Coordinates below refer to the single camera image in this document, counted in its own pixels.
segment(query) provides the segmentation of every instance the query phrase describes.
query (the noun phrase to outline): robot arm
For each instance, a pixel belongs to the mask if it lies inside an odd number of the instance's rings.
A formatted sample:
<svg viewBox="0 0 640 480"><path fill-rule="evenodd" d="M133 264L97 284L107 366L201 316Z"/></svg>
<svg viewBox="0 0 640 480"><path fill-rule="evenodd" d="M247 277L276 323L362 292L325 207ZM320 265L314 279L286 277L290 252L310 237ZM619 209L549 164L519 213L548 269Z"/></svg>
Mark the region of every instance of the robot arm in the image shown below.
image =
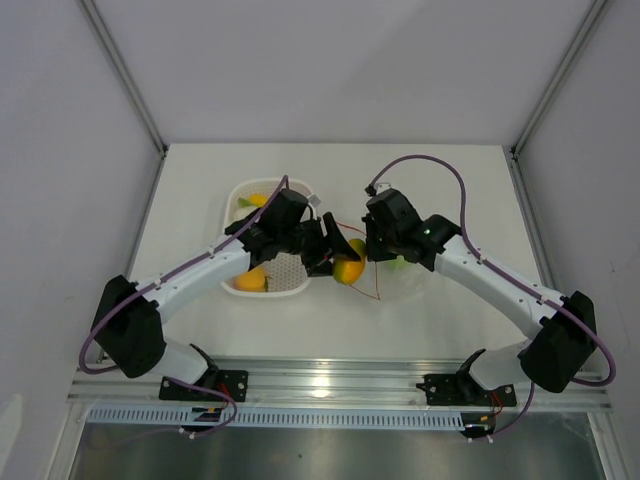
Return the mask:
<svg viewBox="0 0 640 480"><path fill-rule="evenodd" d="M545 390L564 390L589 355L593 341L562 313L527 295L517 284L533 289L541 299L562 305L595 333L594 307L580 292L567 298L481 255L476 258L459 226L440 215L422 220L407 198L389 188L367 203L368 259L402 255L465 286L511 320L527 341L496 351L480 350L461 370L467 392L482 392L531 380ZM503 275L489 265L498 266Z"/></svg>
<svg viewBox="0 0 640 480"><path fill-rule="evenodd" d="M96 313L94 330L99 332L95 339L130 378L151 372L188 384L201 382L212 368L211 359L193 345L165 340L162 333L162 325L183 305L280 252L300 255L309 276L331 275L334 258L359 260L330 213L322 221L301 220L307 204L304 196L281 190L259 218L255 212L230 225L225 237L172 270L170 278L159 276L140 284L122 276L112 279ZM548 391L561 392L595 350L593 341L569 319L488 268L496 261L472 255L460 227L449 220L433 215L423 221L406 197L391 188L377 193L367 208L369 214L363 220L370 261L402 255L409 262L420 263L479 295L527 337L526 342L501 350L474 353L459 372L468 384L466 391L484 392L530 379ZM216 253L222 243L225 248ZM501 270L535 289L542 298L562 305L595 332L593 304L580 292L567 298L506 267ZM125 308L114 308L124 299L133 300ZM114 310L118 311L104 328L98 328L103 317Z"/></svg>
<svg viewBox="0 0 640 480"><path fill-rule="evenodd" d="M322 220L302 221L307 207L303 195L281 190L259 216L254 212L231 224L216 243L169 274L139 282L113 278L105 287L93 323L96 341L129 378L156 373L200 384L209 372L215 375L213 361L195 345L164 338L162 325L184 305L280 252L300 255L309 276L331 275L332 259L360 259L330 213ZM107 315L111 318L105 323Z"/></svg>

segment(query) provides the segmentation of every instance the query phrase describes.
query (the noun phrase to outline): white basket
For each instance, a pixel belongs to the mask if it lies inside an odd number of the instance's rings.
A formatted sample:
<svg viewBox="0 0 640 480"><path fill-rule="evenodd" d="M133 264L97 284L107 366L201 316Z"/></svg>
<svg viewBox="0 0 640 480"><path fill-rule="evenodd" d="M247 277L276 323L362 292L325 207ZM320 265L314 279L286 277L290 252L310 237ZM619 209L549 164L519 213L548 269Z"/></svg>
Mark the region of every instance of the white basket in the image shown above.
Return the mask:
<svg viewBox="0 0 640 480"><path fill-rule="evenodd" d="M239 208L238 198L249 198L249 196L254 193L270 196L278 186L278 183L280 183L280 178L260 178L241 183L234 188L227 199L223 231L224 228L233 222L233 214ZM311 187L300 180L289 179L289 187L303 194L305 197L309 197L313 193ZM262 266L269 276L268 292L245 292L237 290L233 287L232 279L222 282L222 287L227 292L240 297L279 298L299 293L311 283L311 279L307 277L307 272L298 255L279 253L276 258L270 262L263 263Z"/></svg>

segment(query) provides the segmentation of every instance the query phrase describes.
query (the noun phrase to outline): gray wall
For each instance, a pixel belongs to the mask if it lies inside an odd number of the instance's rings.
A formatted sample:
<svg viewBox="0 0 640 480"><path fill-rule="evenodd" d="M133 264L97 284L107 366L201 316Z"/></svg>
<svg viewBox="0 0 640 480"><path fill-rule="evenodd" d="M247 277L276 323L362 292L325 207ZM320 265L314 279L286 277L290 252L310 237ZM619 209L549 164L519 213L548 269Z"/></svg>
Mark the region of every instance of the gray wall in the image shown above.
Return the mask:
<svg viewBox="0 0 640 480"><path fill-rule="evenodd" d="M157 157L73 1L3 2L0 45L0 404L26 408L3 478L36 479Z"/></svg>
<svg viewBox="0 0 640 480"><path fill-rule="evenodd" d="M592 295L618 361L610 395L629 459L640 455L639 21L639 2L613 2L522 160L560 282Z"/></svg>
<svg viewBox="0 0 640 480"><path fill-rule="evenodd" d="M99 0L169 142L509 145L590 0Z"/></svg>

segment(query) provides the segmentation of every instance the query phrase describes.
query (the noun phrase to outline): white tabletop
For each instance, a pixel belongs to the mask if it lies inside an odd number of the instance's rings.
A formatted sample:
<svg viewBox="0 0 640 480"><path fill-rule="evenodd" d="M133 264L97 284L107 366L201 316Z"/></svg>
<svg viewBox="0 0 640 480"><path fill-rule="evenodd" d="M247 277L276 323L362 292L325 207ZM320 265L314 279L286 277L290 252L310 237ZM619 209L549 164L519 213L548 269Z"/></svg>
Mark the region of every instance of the white tabletop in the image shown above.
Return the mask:
<svg viewBox="0 0 640 480"><path fill-rule="evenodd" d="M322 200L320 213L329 210L338 221L362 227L364 187L389 161L410 153L438 156L459 169L474 242L538 279L501 147L372 144L172 145L132 279L166 272L215 239L227 196L252 178L287 173L304 180ZM401 190L423 218L440 213L458 223L460 193L444 168L405 162L382 181ZM175 315L165 335L214 356L426 360L466 358L524 338L493 307L437 274L418 268L418 288L382 266L380 272L381 302L332 278L314 279L304 292L283 299L239 298L217 287ZM371 265L362 283L373 288Z"/></svg>

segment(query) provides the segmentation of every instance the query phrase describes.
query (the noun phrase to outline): mango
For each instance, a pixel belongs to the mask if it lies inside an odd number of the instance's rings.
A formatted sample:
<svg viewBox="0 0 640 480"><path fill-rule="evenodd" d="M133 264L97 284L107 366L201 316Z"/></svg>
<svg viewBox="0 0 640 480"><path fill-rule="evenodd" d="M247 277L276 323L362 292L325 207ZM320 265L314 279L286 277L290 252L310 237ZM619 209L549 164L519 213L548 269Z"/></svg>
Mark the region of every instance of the mango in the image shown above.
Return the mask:
<svg viewBox="0 0 640 480"><path fill-rule="evenodd" d="M233 288L243 292L266 292L269 290L267 272L262 267L256 267L247 273L233 279Z"/></svg>
<svg viewBox="0 0 640 480"><path fill-rule="evenodd" d="M367 263L367 244L359 238L352 238L349 240L349 245L360 255L360 261L335 260L333 262L333 278L343 285L356 283L362 276Z"/></svg>
<svg viewBox="0 0 640 480"><path fill-rule="evenodd" d="M269 197L263 195L262 193L254 193L253 195L249 195L249 203L251 205L255 205L256 207L262 207L268 201Z"/></svg>

